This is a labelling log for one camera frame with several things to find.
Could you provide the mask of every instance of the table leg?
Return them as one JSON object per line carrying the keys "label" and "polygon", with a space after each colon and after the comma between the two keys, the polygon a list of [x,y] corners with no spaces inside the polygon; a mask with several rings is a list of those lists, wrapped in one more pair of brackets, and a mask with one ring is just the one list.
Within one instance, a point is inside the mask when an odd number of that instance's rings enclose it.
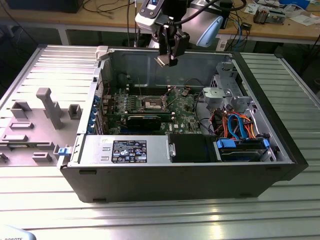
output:
{"label": "table leg", "polygon": [[58,32],[59,32],[59,36],[61,39],[61,43],[62,45],[70,45],[70,41],[68,38],[68,34],[67,34],[67,30],[65,27],[59,27],[57,28]]}
{"label": "table leg", "polygon": [[15,34],[11,30],[11,26],[0,25],[0,29],[4,31],[4,33],[7,34],[10,38],[13,38],[15,36]]}

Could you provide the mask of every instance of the power supply label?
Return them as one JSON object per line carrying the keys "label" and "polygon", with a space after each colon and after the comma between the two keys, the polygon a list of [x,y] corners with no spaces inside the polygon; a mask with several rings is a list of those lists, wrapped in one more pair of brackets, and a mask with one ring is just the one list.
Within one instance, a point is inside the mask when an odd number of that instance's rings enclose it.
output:
{"label": "power supply label", "polygon": [[146,140],[113,141],[112,162],[115,164],[138,164],[147,162]]}

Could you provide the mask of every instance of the motherboard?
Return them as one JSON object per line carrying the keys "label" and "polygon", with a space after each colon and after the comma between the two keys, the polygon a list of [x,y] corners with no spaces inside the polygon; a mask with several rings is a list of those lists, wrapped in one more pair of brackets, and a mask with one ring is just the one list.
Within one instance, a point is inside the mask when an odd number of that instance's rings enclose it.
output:
{"label": "motherboard", "polygon": [[117,89],[103,96],[107,135],[200,134],[197,96],[187,87]]}

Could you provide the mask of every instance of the blue cable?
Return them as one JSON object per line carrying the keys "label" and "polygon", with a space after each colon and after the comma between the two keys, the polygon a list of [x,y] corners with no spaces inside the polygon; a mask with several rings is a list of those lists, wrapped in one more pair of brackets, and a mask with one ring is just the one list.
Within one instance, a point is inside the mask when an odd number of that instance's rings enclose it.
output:
{"label": "blue cable", "polygon": [[234,134],[234,132],[232,131],[232,128],[231,128],[231,118],[232,118],[232,117],[236,117],[236,118],[238,119],[239,129],[240,129],[241,136],[242,136],[244,139],[247,139],[248,136],[247,136],[247,133],[246,133],[246,131],[245,131],[245,129],[244,129],[244,123],[242,122],[241,117],[239,117],[238,115],[235,115],[235,114],[230,115],[229,118],[228,118],[228,130],[229,130],[230,134],[231,134],[232,136],[234,136],[235,139],[240,140],[239,137],[238,137],[236,134]]}
{"label": "blue cable", "polygon": [[238,38],[238,42],[236,43],[235,49],[234,49],[234,51],[236,52],[237,49],[238,49],[238,46],[239,46],[239,42],[240,42],[241,36],[242,36],[242,30],[241,30],[241,27],[240,27],[239,22],[238,22],[237,20],[235,20],[235,19],[233,19],[233,21],[238,25],[238,29],[239,29],[239,31],[240,31],[240,36],[239,36],[239,38]]}

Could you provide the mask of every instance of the wire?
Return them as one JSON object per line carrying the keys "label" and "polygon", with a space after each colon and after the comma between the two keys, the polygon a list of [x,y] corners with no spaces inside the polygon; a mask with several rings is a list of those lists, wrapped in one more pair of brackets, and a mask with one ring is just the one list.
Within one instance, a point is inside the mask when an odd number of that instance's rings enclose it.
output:
{"label": "wire", "polygon": [[[116,0],[115,2],[112,2],[112,3],[105,3],[105,4],[102,4],[102,5],[100,5],[100,6],[98,6],[98,4],[97,4],[97,0],[94,0],[94,5],[95,5],[95,9],[98,11],[103,11],[102,9],[101,9],[101,7],[103,7],[103,6],[107,6],[107,5],[113,5],[113,4],[116,4],[117,2],[119,2],[120,0]],[[113,17],[112,17],[112,14],[113,14],[113,12],[112,11],[108,11],[108,12],[97,12],[97,14],[99,14],[99,15],[101,15],[101,16],[105,16],[105,17],[107,17],[107,18],[109,18],[109,19],[113,19]]]}
{"label": "wire", "polygon": [[238,24],[238,29],[240,30],[240,36],[239,36],[239,38],[238,38],[238,42],[236,43],[236,45],[235,45],[235,52],[238,50],[238,47],[239,47],[239,42],[240,42],[240,40],[241,40],[241,36],[242,36],[242,30],[241,30],[241,27],[240,27],[240,24],[239,24],[239,22],[238,21],[236,21],[236,20],[233,20],[234,22],[236,22],[236,24]]}
{"label": "wire", "polygon": [[228,130],[227,130],[227,123],[226,123],[227,119],[225,116],[223,116],[222,119],[222,125],[223,125],[223,130],[224,130],[224,137],[228,137]]}
{"label": "wire", "polygon": [[195,115],[196,120],[199,122],[199,124],[200,124],[204,129],[206,129],[206,130],[209,132],[210,135],[214,135],[214,136],[215,136],[215,133],[214,133],[210,128],[208,128],[208,127],[207,127],[206,125],[204,125],[201,121],[199,121],[199,117],[198,117],[198,114],[197,114],[197,106],[198,106],[198,102],[199,102],[199,98],[200,98],[200,96],[201,96],[201,93],[203,94],[203,92],[201,91],[201,92],[199,93],[198,98],[196,99],[196,103],[195,103],[195,106],[194,106],[194,115]]}
{"label": "wire", "polygon": [[91,10],[91,9],[88,9],[88,8],[86,8],[86,4],[88,3],[88,2],[90,2],[91,0],[86,0],[84,3],[83,3],[83,5],[82,5],[82,8],[84,9],[84,10],[87,10],[87,11],[89,11],[89,12],[91,12],[91,13],[107,13],[107,12],[111,12],[111,11],[114,11],[114,10],[117,10],[117,9],[120,9],[120,8],[123,8],[123,7],[126,7],[126,6],[128,6],[127,4],[125,4],[125,5],[122,5],[122,6],[118,6],[118,7],[115,7],[115,8],[113,8],[113,9],[108,9],[108,10],[101,10],[101,11],[97,11],[97,10]]}
{"label": "wire", "polygon": [[205,85],[198,79],[198,78],[189,78],[187,81],[185,81],[184,83],[184,87],[186,87],[187,83],[191,80],[196,80],[198,83],[200,83],[203,87],[205,87]]}
{"label": "wire", "polygon": [[11,20],[14,21],[14,22],[28,35],[28,37],[34,42],[35,45],[38,46],[39,43],[20,25],[19,22],[17,22],[17,21],[11,16],[11,14],[7,11],[7,9],[5,8],[5,6],[4,6],[4,4],[3,4],[3,2],[2,2],[1,0],[0,0],[0,4],[1,4],[3,10],[5,11],[5,13],[11,18]]}
{"label": "wire", "polygon": [[300,68],[300,71],[299,71],[299,74],[302,75],[306,70],[307,68],[309,67],[309,65],[312,63],[312,61],[314,60],[315,57],[317,57],[319,51],[320,51],[320,45],[318,46],[318,49],[314,50],[318,41],[320,39],[320,34],[319,36],[317,37],[316,41],[314,42],[308,56],[306,57],[306,61],[304,61],[304,64],[302,64],[301,68]]}
{"label": "wire", "polygon": [[228,50],[228,48],[229,48],[230,46],[231,46],[231,50],[232,50],[232,48],[234,47],[234,46],[233,46],[233,43],[234,43],[234,41],[235,41],[238,33],[240,32],[240,30],[241,30],[241,29],[240,29],[240,26],[241,26],[242,23],[243,23],[242,18],[239,17],[237,11],[235,11],[235,14],[234,14],[233,12],[230,12],[230,14],[236,16],[237,19],[235,19],[234,17],[232,17],[232,16],[229,15],[229,19],[233,21],[233,25],[234,25],[235,21],[237,21],[237,22],[238,22],[238,24],[237,24],[238,28],[237,28],[236,26],[234,26],[234,27],[236,28],[236,34],[234,35],[232,42],[231,42],[230,44],[228,44],[228,46],[226,47],[225,50]]}
{"label": "wire", "polygon": [[128,37],[128,47],[130,47],[129,8],[130,8],[130,0],[128,0],[128,5],[127,5],[127,7],[126,7],[126,34],[127,34],[127,37]]}
{"label": "wire", "polygon": [[[137,0],[134,0],[134,16],[137,16]],[[137,47],[137,22],[134,21],[134,44],[133,46]]]}
{"label": "wire", "polygon": [[319,39],[320,39],[320,34],[319,34],[318,38],[316,39],[316,41],[314,42],[310,52],[312,52],[312,50],[315,48],[315,46],[317,45],[317,42],[319,41]]}
{"label": "wire", "polygon": [[245,127],[245,129],[247,130],[247,132],[248,132],[248,134],[249,134],[249,138],[252,139],[251,134],[250,134],[250,130],[249,130],[248,126],[245,125],[244,127]]}
{"label": "wire", "polygon": [[140,38],[141,29],[138,28],[138,33],[136,34],[136,47],[139,47],[139,38]]}
{"label": "wire", "polygon": [[254,125],[253,124],[251,124],[251,132],[252,132],[252,137],[255,139],[256,136],[255,136]]}
{"label": "wire", "polygon": [[237,140],[239,140],[239,137],[238,137],[236,134],[234,134],[234,132],[233,132],[232,129],[231,129],[231,119],[232,119],[233,117],[236,117],[236,118],[238,119],[239,129],[240,129],[241,136],[242,136],[244,139],[247,139],[248,136],[247,136],[247,134],[246,134],[246,132],[245,132],[245,130],[244,130],[244,124],[243,124],[240,116],[237,115],[237,114],[231,114],[231,115],[229,116],[229,118],[228,118],[228,130],[229,130],[230,134],[231,134],[232,136],[234,136]]}
{"label": "wire", "polygon": [[110,82],[108,82],[108,92],[106,93],[106,95],[109,95],[109,92],[110,92]]}
{"label": "wire", "polygon": [[[28,51],[24,50],[23,48],[20,48],[20,47],[14,45],[14,43],[12,42],[12,39],[13,39],[14,37],[10,37],[7,33],[5,33],[5,32],[2,30],[1,27],[0,27],[0,31],[1,31],[2,34],[9,40],[11,47],[15,49],[16,54],[18,55],[18,57],[20,57],[20,58],[21,58],[22,60],[24,60],[24,61],[27,60],[27,59],[29,59],[29,57],[31,57],[31,53],[29,53]],[[20,51],[23,52],[23,53],[26,53],[26,54],[28,55],[28,58],[25,58],[25,57],[20,56],[18,50],[20,50]]]}
{"label": "wire", "polygon": [[172,22],[171,25],[174,26],[179,26],[182,24],[185,24],[186,22],[189,22],[190,20],[194,19],[196,16],[198,16],[200,13],[202,13],[204,10],[206,10],[207,8],[209,8],[210,6],[214,5],[214,7],[216,9],[222,10],[222,11],[226,11],[226,12],[232,12],[232,11],[237,11],[240,9],[243,9],[246,5],[247,5],[247,1],[246,0],[241,0],[242,1],[242,5],[239,7],[234,7],[234,8],[226,8],[226,7],[220,7],[218,5],[216,5],[215,3],[218,2],[219,0],[212,0],[209,3],[207,3],[206,5],[204,5],[202,8],[200,8],[198,11],[196,11],[194,14],[192,14],[191,16],[181,20],[181,21],[176,21],[176,22]]}
{"label": "wire", "polygon": [[173,104],[174,103],[174,101],[175,100],[177,100],[178,98],[176,97],[175,99],[173,99],[170,103],[168,103],[168,105],[165,107],[165,108],[167,108],[167,107],[169,107],[171,104]]}

